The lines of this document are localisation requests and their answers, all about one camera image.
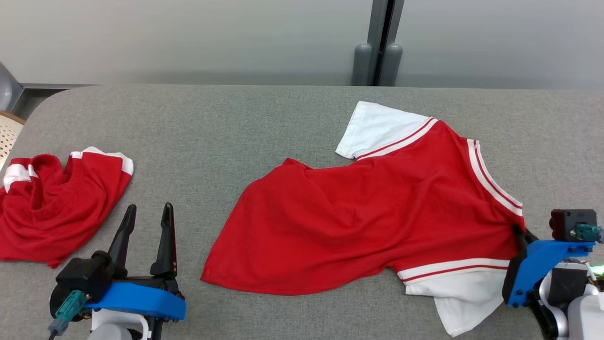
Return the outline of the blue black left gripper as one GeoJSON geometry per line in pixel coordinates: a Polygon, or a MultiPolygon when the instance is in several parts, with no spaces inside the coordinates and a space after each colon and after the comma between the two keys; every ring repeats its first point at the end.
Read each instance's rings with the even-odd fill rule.
{"type": "MultiPolygon", "coordinates": [[[[136,205],[130,204],[109,248],[108,273],[113,279],[128,275],[126,257],[130,234],[136,221],[136,205]]],[[[174,207],[166,203],[160,220],[160,242],[150,274],[155,278],[177,277],[177,251],[174,207]]],[[[99,303],[88,303],[92,310],[91,331],[87,340],[161,340],[163,324],[181,322],[187,303],[181,293],[127,282],[110,286],[99,303]]]]}

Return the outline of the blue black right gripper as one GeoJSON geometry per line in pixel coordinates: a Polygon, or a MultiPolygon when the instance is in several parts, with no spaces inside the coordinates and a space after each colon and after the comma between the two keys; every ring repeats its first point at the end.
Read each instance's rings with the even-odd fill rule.
{"type": "Polygon", "coordinates": [[[596,242],[539,240],[517,224],[512,230],[520,251],[511,259],[504,279],[503,299],[510,307],[526,305],[535,284],[563,259],[588,256],[596,245],[596,242]]]}

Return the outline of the red shorts with white band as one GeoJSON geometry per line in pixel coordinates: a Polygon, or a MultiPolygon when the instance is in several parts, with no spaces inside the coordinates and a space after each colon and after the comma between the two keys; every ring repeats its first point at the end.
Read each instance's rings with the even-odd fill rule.
{"type": "Polygon", "coordinates": [[[0,184],[0,261],[58,267],[93,238],[133,174],[132,159],[95,147],[65,164],[49,153],[13,158],[0,184]]]}

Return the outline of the red white Bulls jersey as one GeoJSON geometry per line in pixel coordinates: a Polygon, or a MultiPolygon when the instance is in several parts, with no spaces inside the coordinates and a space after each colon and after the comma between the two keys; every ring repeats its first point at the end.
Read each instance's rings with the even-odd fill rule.
{"type": "Polygon", "coordinates": [[[480,142],[445,122],[357,103],[336,153],[314,169],[286,159],[240,196],[201,280],[243,292],[306,295],[388,268],[408,295],[432,296],[450,336],[503,303],[524,231],[522,203],[489,174],[480,142]]]}

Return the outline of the beige woven laundry basket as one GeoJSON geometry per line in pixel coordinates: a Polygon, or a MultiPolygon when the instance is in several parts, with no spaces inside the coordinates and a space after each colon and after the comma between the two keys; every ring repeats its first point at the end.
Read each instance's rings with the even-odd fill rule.
{"type": "Polygon", "coordinates": [[[0,110],[0,170],[6,163],[24,125],[24,119],[0,110]]]}

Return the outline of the grey rounded panel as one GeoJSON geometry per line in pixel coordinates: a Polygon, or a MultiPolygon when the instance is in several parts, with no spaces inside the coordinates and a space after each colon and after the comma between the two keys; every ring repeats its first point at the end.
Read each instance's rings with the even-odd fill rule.
{"type": "Polygon", "coordinates": [[[0,111],[12,112],[23,92],[23,86],[0,62],[0,111]]]}

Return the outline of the grey cylinder door stop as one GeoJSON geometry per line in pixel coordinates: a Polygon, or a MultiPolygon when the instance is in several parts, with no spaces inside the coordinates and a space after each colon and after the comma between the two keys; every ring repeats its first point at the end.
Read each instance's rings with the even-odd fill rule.
{"type": "Polygon", "coordinates": [[[372,47],[361,43],[354,48],[352,86],[368,86],[372,47]]]}
{"type": "Polygon", "coordinates": [[[383,58],[380,68],[379,86],[395,86],[402,54],[403,48],[399,44],[392,43],[385,47],[382,55],[383,58]]]}

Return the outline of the grey metal door post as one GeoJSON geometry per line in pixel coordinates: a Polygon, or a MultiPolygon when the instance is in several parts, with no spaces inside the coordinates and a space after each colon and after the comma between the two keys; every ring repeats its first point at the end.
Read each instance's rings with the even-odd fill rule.
{"type": "Polygon", "coordinates": [[[373,0],[367,43],[372,47],[369,85],[379,86],[382,55],[395,41],[405,0],[373,0]]]}

